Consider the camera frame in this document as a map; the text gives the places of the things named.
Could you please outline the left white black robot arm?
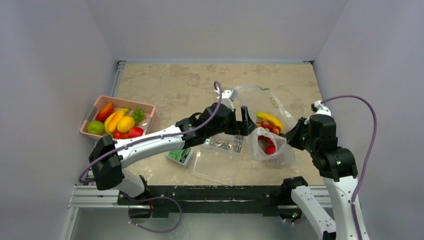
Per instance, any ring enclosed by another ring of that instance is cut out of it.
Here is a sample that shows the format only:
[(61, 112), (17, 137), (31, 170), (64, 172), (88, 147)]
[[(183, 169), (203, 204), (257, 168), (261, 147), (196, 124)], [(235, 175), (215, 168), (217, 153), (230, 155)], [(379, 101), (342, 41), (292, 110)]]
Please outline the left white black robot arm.
[(93, 182), (99, 191), (119, 190), (142, 205), (149, 199), (147, 183), (141, 176), (126, 171), (127, 167), (161, 153), (202, 145), (218, 134), (248, 136), (256, 123), (246, 106), (241, 107), (241, 117), (238, 121), (234, 109), (214, 103), (161, 131), (118, 140), (105, 135), (88, 157)]

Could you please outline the translucent printed plastic bag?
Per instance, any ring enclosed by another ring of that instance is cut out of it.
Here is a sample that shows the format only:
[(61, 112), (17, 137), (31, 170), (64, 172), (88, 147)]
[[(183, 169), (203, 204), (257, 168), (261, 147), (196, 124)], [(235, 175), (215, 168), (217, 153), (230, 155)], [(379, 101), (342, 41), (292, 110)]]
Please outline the translucent printed plastic bag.
[[(280, 99), (268, 88), (254, 84), (243, 84), (234, 88), (237, 91), (238, 103), (248, 108), (248, 113), (253, 122), (262, 122), (266, 119), (257, 118), (256, 113), (267, 113), (275, 116), (283, 125), (279, 135), (257, 127), (246, 137), (247, 151), (251, 158), (257, 162), (264, 162), (271, 168), (282, 169), (296, 162), (294, 150), (284, 137), (284, 134), (296, 125), (296, 119), (285, 108)], [(259, 136), (268, 137), (276, 147), (276, 152), (265, 154), (267, 143), (260, 143)]]

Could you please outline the red fake round fruit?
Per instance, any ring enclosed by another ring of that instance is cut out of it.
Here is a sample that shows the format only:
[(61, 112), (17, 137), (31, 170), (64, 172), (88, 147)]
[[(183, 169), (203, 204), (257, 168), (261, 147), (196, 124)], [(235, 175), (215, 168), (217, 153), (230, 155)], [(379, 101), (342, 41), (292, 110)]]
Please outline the red fake round fruit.
[(276, 146), (275, 145), (269, 145), (265, 148), (264, 152), (266, 155), (273, 155), (276, 153)]

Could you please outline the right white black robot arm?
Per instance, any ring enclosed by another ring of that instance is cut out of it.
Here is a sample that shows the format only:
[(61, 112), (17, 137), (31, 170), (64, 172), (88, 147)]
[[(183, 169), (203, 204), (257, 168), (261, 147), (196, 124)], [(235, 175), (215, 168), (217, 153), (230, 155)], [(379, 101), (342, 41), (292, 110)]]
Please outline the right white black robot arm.
[(300, 118), (286, 133), (288, 144), (307, 151), (328, 191), (333, 217), (313, 195), (301, 176), (287, 178), (280, 196), (288, 204), (295, 203), (312, 225), (320, 240), (368, 240), (358, 197), (358, 169), (353, 153), (338, 146), (336, 122), (329, 115), (313, 114)]

